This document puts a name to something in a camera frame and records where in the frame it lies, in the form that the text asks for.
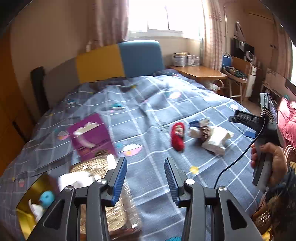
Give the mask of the person's right hand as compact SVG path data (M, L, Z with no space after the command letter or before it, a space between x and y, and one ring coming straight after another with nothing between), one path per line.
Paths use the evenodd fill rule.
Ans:
M274 187L278 185L287 173L287 161L283 150L280 146L276 146L273 143L266 143L260 146L260 150L263 153L271 153L273 155L272 173L268 181L268 187Z

